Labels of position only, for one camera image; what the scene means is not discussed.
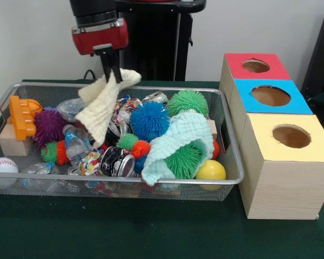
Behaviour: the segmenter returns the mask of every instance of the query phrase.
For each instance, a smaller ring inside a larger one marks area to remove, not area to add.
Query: orange spiky ball
[[[57,142],[57,159],[60,166],[70,162],[66,155],[65,140]]]
[[[144,140],[138,140],[131,150],[131,154],[134,156],[135,159],[139,159],[144,155],[148,155],[149,152],[150,144]]]

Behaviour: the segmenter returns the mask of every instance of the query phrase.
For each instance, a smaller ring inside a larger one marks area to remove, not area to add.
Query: wire mesh basket
[[[78,98],[80,84],[20,83],[10,87],[0,99],[0,132],[10,116],[9,96],[18,95],[21,99],[35,99],[43,107],[56,107],[62,101]],[[155,91],[163,91],[170,99],[175,93],[187,88],[135,86],[120,92],[119,97],[129,95],[143,99]],[[227,180],[179,180],[161,179],[150,187],[141,178],[118,178],[100,176],[67,175],[69,165],[58,167],[59,175],[34,175],[0,173],[1,181],[14,182],[0,194],[9,195],[48,195],[48,196],[87,196],[87,197],[136,197],[174,200],[216,200],[223,201],[234,185],[244,177],[241,157],[235,140],[232,122],[225,97],[219,90],[190,88],[201,92],[209,105],[210,118],[215,121],[218,131],[217,142],[221,148],[218,161],[224,166]],[[19,171],[38,162],[43,162],[36,146],[28,156],[9,156]],[[24,181],[36,185],[26,187]]]

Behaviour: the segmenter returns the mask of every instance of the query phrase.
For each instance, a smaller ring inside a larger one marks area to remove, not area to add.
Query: circular hole
[[[254,73],[264,73],[270,70],[270,66],[268,64],[258,59],[247,60],[242,65],[246,70]]]
[[[258,102],[268,106],[283,106],[291,101],[287,92],[270,85],[258,86],[251,93]]]
[[[292,148],[303,148],[311,142],[310,135],[295,125],[279,125],[273,130],[273,136],[285,146]]]

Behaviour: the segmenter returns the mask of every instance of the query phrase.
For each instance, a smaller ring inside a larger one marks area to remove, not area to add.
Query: towel
[[[200,113],[183,112],[171,118],[167,132],[150,142],[151,149],[141,173],[143,180],[153,186],[159,179],[175,179],[164,159],[174,154],[179,148],[193,143],[201,151],[200,166],[211,159],[214,151],[211,129],[206,118]]]
[[[116,83],[114,73],[111,72],[108,82],[105,76],[102,76],[93,84],[78,91],[78,95],[87,106],[76,115],[76,119],[95,139],[95,147],[102,145],[105,140],[119,92],[141,80],[141,75],[134,70],[120,69],[120,72],[123,78],[120,84]]]

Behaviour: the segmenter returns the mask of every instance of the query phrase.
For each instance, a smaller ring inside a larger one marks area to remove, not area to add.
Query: baseball
[[[11,159],[0,158],[0,173],[18,173],[18,167]],[[0,178],[0,189],[7,189],[17,181],[17,178]]]

